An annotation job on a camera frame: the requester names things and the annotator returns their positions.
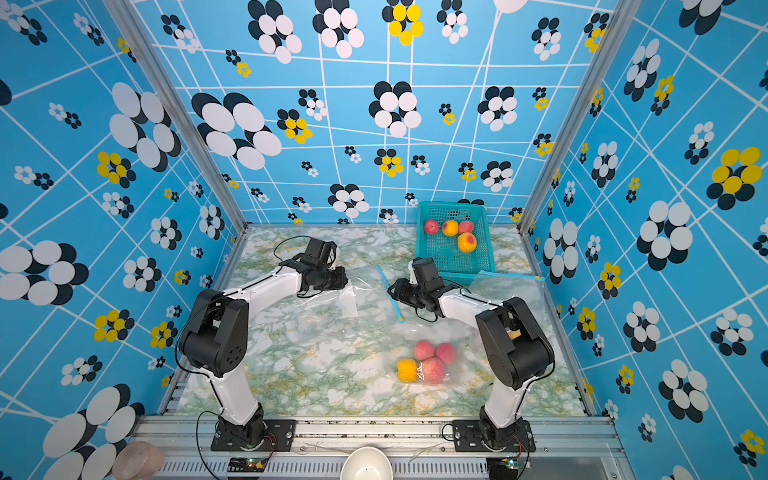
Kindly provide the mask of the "clear zip-top bag blue zipper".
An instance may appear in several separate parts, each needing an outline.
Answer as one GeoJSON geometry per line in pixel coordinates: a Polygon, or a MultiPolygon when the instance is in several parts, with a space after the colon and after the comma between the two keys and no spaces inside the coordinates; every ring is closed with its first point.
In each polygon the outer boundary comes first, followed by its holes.
{"type": "Polygon", "coordinates": [[[543,280],[534,275],[501,274],[482,271],[470,283],[470,295],[501,304],[512,297],[522,299],[539,325],[548,332],[551,317],[545,298],[543,280]]]}

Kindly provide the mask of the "yellow orange peach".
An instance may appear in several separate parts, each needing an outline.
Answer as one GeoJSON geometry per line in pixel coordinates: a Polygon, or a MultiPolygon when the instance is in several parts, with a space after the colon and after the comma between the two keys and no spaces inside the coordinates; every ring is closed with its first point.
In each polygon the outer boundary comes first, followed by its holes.
{"type": "Polygon", "coordinates": [[[414,359],[401,359],[397,363],[397,378],[403,383],[412,383],[419,379],[419,363],[414,359]]]}

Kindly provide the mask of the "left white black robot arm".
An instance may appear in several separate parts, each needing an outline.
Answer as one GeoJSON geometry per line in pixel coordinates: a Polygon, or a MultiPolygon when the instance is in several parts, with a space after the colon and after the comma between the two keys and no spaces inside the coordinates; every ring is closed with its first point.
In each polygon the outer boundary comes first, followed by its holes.
{"type": "Polygon", "coordinates": [[[192,372],[206,377],[220,406],[211,444],[213,451],[288,451],[293,422],[270,425],[251,392],[244,359],[250,320],[280,300],[308,290],[342,290],[348,283],[343,267],[309,268],[301,272],[282,266],[240,287],[207,289],[195,302],[178,339],[178,349],[192,372]]]}

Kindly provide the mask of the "teal plastic basket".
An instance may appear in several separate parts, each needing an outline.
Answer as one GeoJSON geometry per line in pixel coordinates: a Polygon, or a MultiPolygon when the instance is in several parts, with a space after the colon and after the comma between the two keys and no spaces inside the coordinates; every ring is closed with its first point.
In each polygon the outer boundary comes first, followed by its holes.
{"type": "Polygon", "coordinates": [[[496,265],[491,242],[487,211],[483,205],[462,202],[424,202],[417,207],[416,256],[433,258],[438,272],[445,278],[469,285],[482,272],[495,272],[496,265]],[[447,237],[442,231],[427,235],[423,231],[426,220],[442,224],[448,220],[458,223],[471,220],[475,223],[473,234],[478,246],[474,252],[463,253],[457,248],[457,238],[447,237]]]}

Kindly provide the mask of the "pink peach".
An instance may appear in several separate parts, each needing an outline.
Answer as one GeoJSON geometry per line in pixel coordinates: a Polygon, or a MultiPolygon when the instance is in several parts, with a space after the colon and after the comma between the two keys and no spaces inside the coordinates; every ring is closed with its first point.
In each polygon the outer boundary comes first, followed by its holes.
{"type": "Polygon", "coordinates": [[[435,346],[429,341],[422,340],[416,343],[413,349],[413,357],[421,362],[435,356],[435,346]]]}

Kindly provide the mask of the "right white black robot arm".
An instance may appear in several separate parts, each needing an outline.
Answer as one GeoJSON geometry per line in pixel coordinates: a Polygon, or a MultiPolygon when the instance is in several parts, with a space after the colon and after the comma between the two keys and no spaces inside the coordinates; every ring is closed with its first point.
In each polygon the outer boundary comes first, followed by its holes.
{"type": "Polygon", "coordinates": [[[417,284],[405,278],[390,286],[388,294],[415,310],[427,310],[438,319],[457,320],[478,331],[494,382],[479,419],[453,423],[455,449],[534,452],[533,433],[521,408],[530,387],[554,372],[556,359],[527,303],[512,297],[497,304],[456,285],[417,284]]]}

